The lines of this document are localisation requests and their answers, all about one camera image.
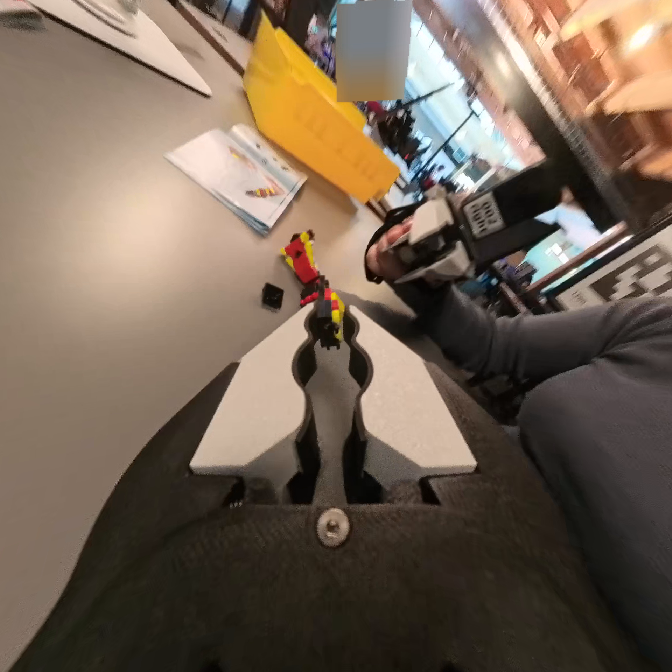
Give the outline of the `black white marker board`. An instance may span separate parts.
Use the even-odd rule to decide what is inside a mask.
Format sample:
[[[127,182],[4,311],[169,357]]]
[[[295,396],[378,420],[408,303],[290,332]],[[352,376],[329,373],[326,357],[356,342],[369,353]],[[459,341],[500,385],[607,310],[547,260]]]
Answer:
[[[671,211],[542,294],[558,312],[629,298],[671,297]]]

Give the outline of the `black red yellow lego model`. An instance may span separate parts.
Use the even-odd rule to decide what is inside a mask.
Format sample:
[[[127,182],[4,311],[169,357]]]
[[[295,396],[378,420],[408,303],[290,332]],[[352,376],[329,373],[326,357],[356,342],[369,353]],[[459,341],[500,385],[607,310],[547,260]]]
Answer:
[[[312,310],[309,319],[312,336],[324,349],[340,349],[345,305],[318,269],[313,250],[314,240],[315,234],[310,229],[295,233],[289,244],[281,248],[281,256],[302,284],[300,307]]]

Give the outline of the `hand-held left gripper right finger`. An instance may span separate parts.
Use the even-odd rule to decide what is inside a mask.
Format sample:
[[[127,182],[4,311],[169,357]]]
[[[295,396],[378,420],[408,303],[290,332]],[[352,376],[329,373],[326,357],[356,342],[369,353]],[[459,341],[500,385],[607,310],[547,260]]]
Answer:
[[[470,475],[477,469],[422,357],[356,307],[343,332],[359,386],[343,447],[349,503],[378,503],[401,482]]]

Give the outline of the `wooden board on white stand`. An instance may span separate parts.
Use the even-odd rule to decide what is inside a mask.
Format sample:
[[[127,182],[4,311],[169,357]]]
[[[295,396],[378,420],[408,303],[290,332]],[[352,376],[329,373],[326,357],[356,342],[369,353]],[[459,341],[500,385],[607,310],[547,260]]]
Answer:
[[[1,22],[36,26],[43,15],[185,87],[212,96],[205,80],[139,8],[138,1],[2,1]]]

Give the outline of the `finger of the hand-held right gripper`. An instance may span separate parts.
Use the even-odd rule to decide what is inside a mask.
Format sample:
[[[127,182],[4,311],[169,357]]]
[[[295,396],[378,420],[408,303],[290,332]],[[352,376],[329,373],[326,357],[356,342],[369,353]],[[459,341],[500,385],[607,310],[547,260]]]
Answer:
[[[475,263],[469,256],[467,248],[464,244],[455,244],[450,251],[441,255],[437,260],[404,274],[394,283],[407,284],[423,280],[432,285],[438,285],[467,280],[474,275]]]
[[[426,201],[411,215],[408,244],[412,248],[445,248],[454,233],[449,201]]]

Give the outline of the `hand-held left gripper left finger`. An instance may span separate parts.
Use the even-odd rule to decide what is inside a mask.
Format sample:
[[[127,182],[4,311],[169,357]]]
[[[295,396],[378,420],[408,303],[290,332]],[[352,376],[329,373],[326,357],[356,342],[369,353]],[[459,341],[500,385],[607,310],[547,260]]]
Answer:
[[[315,340],[301,308],[238,362],[189,467],[197,475],[268,481],[280,499],[310,501],[320,472],[313,406]]]

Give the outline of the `person's right forearm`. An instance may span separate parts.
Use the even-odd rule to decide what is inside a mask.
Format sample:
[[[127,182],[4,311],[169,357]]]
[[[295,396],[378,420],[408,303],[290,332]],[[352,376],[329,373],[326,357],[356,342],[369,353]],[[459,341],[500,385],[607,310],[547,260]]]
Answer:
[[[671,299],[636,298],[545,315],[493,316],[452,285],[393,283],[421,330],[471,373],[542,381],[625,353],[671,355]]]

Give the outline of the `wooden shelf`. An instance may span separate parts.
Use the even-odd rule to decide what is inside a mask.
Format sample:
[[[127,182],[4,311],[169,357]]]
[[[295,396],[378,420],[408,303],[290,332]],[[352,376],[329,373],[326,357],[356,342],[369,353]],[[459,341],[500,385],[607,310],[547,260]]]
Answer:
[[[640,148],[620,169],[671,180],[671,2],[571,1],[557,46],[585,38],[608,84],[587,104],[589,117],[632,124]]]

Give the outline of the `open instruction booklet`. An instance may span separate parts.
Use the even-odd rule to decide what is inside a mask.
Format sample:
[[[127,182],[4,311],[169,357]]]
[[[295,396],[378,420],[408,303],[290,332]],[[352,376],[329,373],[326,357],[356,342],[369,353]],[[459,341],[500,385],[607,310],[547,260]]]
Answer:
[[[213,129],[164,155],[166,160],[240,217],[268,235],[307,181],[255,129]]]

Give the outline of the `yellow plastic bin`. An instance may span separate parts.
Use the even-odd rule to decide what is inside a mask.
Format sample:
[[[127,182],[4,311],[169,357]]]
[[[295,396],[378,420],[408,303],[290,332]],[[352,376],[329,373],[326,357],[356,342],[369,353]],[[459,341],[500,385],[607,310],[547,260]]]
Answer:
[[[263,135],[359,202],[382,199],[398,179],[364,114],[337,101],[332,80],[264,12],[243,88]]]

